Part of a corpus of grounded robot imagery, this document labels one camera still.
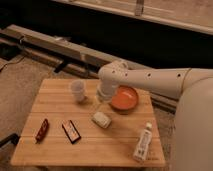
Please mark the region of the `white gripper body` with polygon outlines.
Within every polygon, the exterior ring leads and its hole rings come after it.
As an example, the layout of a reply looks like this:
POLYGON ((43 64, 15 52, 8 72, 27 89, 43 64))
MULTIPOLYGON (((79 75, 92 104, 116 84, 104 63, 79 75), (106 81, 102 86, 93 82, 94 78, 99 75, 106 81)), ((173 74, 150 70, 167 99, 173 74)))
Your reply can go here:
POLYGON ((96 96, 99 101, 110 101, 116 93, 117 86, 99 83, 97 86, 96 96))

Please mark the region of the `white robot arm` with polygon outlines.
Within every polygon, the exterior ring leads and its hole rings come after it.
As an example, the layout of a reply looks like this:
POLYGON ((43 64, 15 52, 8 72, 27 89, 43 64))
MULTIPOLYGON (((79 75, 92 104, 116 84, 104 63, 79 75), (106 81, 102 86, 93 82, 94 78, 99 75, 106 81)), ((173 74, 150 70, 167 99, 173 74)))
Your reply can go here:
POLYGON ((213 171, 213 69, 131 70, 113 61, 98 71, 97 96, 109 101, 121 85, 177 102, 170 171, 213 171))

